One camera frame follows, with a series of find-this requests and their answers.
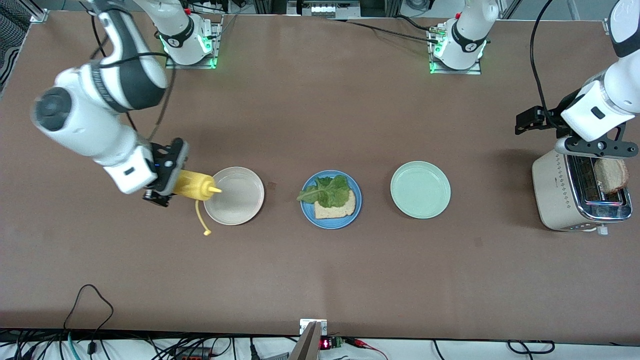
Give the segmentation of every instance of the white plate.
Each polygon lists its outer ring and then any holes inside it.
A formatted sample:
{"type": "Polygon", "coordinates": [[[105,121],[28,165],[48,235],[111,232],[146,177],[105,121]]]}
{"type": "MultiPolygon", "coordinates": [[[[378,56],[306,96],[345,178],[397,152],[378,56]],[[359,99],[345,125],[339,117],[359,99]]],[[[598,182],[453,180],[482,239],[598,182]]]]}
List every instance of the white plate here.
{"type": "Polygon", "coordinates": [[[253,171],[230,167],[213,175],[222,190],[204,202],[209,216],[223,225],[240,225],[251,220],[264,202],[264,185],[253,171]]]}

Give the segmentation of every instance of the toaster metal top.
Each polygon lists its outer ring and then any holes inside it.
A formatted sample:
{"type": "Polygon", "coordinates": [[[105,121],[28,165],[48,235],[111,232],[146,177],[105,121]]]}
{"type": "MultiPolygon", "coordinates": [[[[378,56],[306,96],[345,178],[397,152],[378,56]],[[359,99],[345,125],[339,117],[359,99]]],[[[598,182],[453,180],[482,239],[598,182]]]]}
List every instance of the toaster metal top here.
{"type": "Polygon", "coordinates": [[[564,157],[573,199],[583,216],[594,222],[620,222],[631,217],[633,208],[627,188],[613,194],[601,191],[593,168],[595,158],[564,157]]]}

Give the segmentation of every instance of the teal cable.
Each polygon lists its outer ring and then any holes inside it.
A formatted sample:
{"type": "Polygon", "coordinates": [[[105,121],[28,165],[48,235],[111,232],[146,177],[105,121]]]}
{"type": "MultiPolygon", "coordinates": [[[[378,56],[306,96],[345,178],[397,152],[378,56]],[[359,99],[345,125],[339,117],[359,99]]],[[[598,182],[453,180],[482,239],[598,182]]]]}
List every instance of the teal cable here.
{"type": "Polygon", "coordinates": [[[80,360],[80,357],[78,356],[78,353],[76,351],[76,347],[74,346],[74,342],[71,341],[71,332],[69,332],[69,334],[67,335],[67,342],[69,342],[69,347],[71,348],[71,353],[74,355],[74,358],[76,360],[80,360]]]}

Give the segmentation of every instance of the blue plate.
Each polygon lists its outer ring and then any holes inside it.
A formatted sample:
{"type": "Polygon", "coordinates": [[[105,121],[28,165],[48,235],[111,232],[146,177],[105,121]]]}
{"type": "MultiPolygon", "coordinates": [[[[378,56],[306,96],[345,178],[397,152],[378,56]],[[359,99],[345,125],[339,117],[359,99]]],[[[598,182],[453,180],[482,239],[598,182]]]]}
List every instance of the blue plate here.
{"type": "Polygon", "coordinates": [[[316,219],[316,214],[314,213],[314,205],[309,204],[307,202],[300,202],[300,206],[302,207],[302,213],[305,214],[307,219],[311,221],[315,226],[322,227],[323,229],[340,229],[341,227],[345,227],[352,223],[360,213],[360,208],[362,207],[362,192],[360,192],[360,187],[358,183],[347,174],[338,171],[338,170],[325,170],[320,171],[316,175],[313,175],[305,185],[302,187],[302,190],[306,189],[309,185],[316,184],[317,177],[335,177],[337,175],[344,175],[347,178],[347,184],[353,191],[353,195],[356,195],[356,209],[353,214],[344,218],[326,218],[326,219],[316,219]]]}

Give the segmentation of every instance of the bread slice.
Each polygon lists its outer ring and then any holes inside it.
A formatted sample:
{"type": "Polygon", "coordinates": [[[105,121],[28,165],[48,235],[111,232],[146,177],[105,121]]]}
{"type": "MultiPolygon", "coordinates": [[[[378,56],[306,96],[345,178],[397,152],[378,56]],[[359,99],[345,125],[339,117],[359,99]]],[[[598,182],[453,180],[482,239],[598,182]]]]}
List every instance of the bread slice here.
{"type": "Polygon", "coordinates": [[[316,213],[316,218],[344,218],[353,214],[356,211],[356,195],[353,191],[349,190],[349,200],[344,206],[339,208],[323,208],[318,204],[318,201],[314,203],[314,212],[316,213]]]}
{"type": "Polygon", "coordinates": [[[604,193],[617,192],[629,182],[629,171],[623,160],[598,159],[593,170],[604,193]]]}

